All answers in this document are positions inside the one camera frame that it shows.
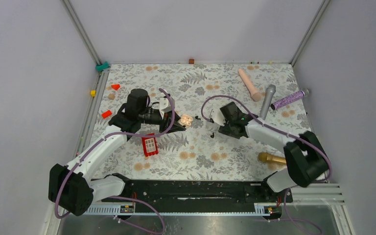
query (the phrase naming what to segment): teal clip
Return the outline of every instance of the teal clip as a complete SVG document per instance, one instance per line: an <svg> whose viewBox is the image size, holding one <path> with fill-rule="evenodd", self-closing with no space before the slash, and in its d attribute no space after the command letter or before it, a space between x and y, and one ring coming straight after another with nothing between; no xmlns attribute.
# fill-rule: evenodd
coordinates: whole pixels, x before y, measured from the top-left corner
<svg viewBox="0 0 376 235"><path fill-rule="evenodd" d="M103 71L104 69L107 69L109 67L109 63L107 63L107 61L105 61L102 65L98 65L96 66L96 70L98 72L101 72Z"/></svg>

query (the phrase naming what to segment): gray wall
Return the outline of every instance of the gray wall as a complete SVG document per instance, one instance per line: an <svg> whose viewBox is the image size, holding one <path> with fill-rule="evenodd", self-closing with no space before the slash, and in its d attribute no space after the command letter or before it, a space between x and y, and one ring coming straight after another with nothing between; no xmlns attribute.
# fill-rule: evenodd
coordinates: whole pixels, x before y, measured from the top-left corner
<svg viewBox="0 0 376 235"><path fill-rule="evenodd" d="M356 234L376 234L376 1L331 1L295 72Z"/></svg>
<svg viewBox="0 0 376 235"><path fill-rule="evenodd" d="M110 63L289 62L322 0L71 0Z"/></svg>
<svg viewBox="0 0 376 235"><path fill-rule="evenodd" d="M73 158L94 63L58 0L0 0L0 235L36 235Z"/></svg>

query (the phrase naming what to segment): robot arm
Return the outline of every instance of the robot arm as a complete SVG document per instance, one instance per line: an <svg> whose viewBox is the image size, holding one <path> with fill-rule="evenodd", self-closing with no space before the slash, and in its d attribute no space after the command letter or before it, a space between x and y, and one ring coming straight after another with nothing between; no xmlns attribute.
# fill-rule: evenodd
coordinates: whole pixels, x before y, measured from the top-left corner
<svg viewBox="0 0 376 235"><path fill-rule="evenodd" d="M280 192L295 185L307 187L328 170L328 164L314 149L257 123L251 115L242 113L234 102L220 108L220 112L214 113L213 118L217 123L224 123L218 130L220 133L237 139L247 137L264 142L285 155L287 168L263 180L273 192ZM324 152L312 132L307 131L300 137Z"/></svg>
<svg viewBox="0 0 376 235"><path fill-rule="evenodd" d="M148 106L148 94L143 89L133 89L118 113L109 121L103 133L79 156L65 166L56 164L50 171L48 198L55 202L62 182L71 171L71 176L62 190L59 205L75 215L84 213L91 203L110 196L120 195L125 183L117 176L92 180L95 172L106 159L120 146L124 145L130 135L115 133L136 133L142 123L160 126L163 132L171 124L172 98L160 98L160 109ZM174 123L168 133L185 131L185 127L177 123L180 117L175 114Z"/></svg>

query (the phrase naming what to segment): table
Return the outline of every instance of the table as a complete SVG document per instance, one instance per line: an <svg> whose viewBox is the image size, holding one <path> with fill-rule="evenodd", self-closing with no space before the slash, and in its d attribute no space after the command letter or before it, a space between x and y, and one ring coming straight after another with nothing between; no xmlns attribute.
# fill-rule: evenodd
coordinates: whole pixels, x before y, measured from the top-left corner
<svg viewBox="0 0 376 235"><path fill-rule="evenodd" d="M201 116L203 102L212 95L234 96L253 113L259 114L263 99L254 102L238 76L242 68L254 85L265 95L270 84L276 86L273 100L298 91L290 65L237 64L129 64L112 65L102 102L98 110L92 141L95 141L113 116L103 119L101 114L111 110L115 114L126 102L134 88L148 91L151 102L162 96L158 88L167 90L175 99L176 112ZM115 91L112 84L120 84ZM207 115L229 103L226 98L211 100L205 107ZM309 130L309 123L301 100L276 111L270 110L266 122L292 133ZM218 125L194 120L184 132L157 138L159 154L146 158L141 138L132 137L117 149L96 172L94 178L120 173L132 179L163 180L262 180L283 166L265 164L258 160L260 152L281 156L281 153L262 142L249 138L239 140L218 133ZM158 133L158 126L142 125L139 133Z"/></svg>

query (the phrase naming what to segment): red box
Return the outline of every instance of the red box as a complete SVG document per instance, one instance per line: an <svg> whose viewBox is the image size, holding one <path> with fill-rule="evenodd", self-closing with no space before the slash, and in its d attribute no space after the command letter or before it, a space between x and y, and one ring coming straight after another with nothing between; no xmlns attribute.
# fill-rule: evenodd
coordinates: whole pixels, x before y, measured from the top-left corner
<svg viewBox="0 0 376 235"><path fill-rule="evenodd" d="M107 110L106 112L101 114L103 119L106 119L110 115L112 115L112 111L110 111L110 110Z"/></svg>
<svg viewBox="0 0 376 235"><path fill-rule="evenodd" d="M145 156L149 157L155 154L158 154L158 144L156 143L156 138L142 138L143 152Z"/></svg>

